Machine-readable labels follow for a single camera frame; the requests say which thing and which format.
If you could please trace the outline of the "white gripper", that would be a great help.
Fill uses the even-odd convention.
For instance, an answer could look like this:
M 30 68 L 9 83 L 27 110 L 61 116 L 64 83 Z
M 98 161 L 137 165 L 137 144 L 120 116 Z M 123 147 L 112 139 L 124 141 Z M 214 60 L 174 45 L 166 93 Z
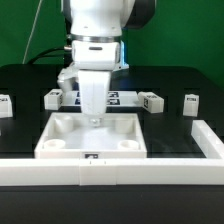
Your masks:
M 81 111 L 85 115 L 103 115 L 112 71 L 120 60 L 120 44 L 72 42 L 72 57 L 78 69 Z

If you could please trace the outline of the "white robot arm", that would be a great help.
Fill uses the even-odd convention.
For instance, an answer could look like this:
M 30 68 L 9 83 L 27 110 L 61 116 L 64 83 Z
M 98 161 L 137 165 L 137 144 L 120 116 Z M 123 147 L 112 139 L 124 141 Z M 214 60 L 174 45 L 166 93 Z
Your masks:
M 106 112 L 111 74 L 121 61 L 124 28 L 139 29 L 153 17 L 157 0 L 62 0 L 71 24 L 81 111 L 90 118 Z

